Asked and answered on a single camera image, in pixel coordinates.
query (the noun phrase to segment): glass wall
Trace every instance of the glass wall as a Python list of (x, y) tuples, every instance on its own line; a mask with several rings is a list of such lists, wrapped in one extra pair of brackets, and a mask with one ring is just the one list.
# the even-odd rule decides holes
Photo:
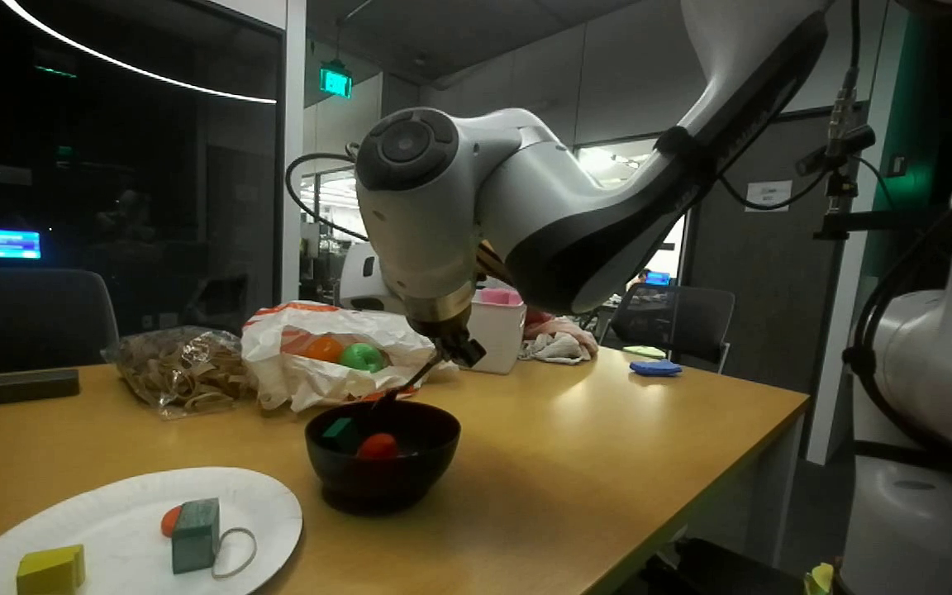
[(21, 265), (99, 272), (125, 333), (207, 278), (275, 300), (281, 77), (281, 34), (210, 4), (0, 4), (0, 230), (44, 237)]

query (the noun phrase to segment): small cube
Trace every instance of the small cube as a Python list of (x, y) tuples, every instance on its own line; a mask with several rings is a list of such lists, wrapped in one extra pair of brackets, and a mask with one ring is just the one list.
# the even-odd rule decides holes
[(84, 547), (39, 548), (21, 559), (18, 595), (74, 595), (84, 578)]
[(172, 531), (172, 571), (210, 570), (218, 553), (218, 498), (182, 504), (180, 525)]

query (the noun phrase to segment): office chair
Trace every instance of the office chair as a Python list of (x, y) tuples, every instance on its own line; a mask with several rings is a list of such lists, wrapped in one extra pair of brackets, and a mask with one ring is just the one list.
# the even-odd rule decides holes
[(182, 323), (240, 333), (249, 321), (249, 274), (207, 278), (182, 308)]
[(679, 363), (723, 372), (731, 358), (731, 323), (736, 297), (718, 288), (656, 288), (625, 291), (613, 317), (613, 343), (650, 343)]
[(99, 274), (0, 268), (0, 372), (99, 363), (115, 340), (115, 308)]

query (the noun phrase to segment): green fruit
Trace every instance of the green fruit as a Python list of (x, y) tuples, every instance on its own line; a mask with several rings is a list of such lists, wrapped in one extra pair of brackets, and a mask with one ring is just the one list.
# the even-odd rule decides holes
[(342, 354), (342, 363), (344, 368), (355, 368), (355, 372), (382, 372), (388, 368), (388, 358), (377, 343), (352, 343), (344, 354)]

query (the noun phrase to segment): green exit sign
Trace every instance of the green exit sign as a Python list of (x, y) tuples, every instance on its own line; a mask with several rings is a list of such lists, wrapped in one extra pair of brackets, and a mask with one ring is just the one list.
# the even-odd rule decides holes
[(320, 70), (316, 70), (316, 82), (320, 82), (320, 92), (327, 92), (327, 95), (352, 95), (352, 73), (344, 70), (344, 62), (342, 61), (334, 61), (334, 62), (324, 62)]

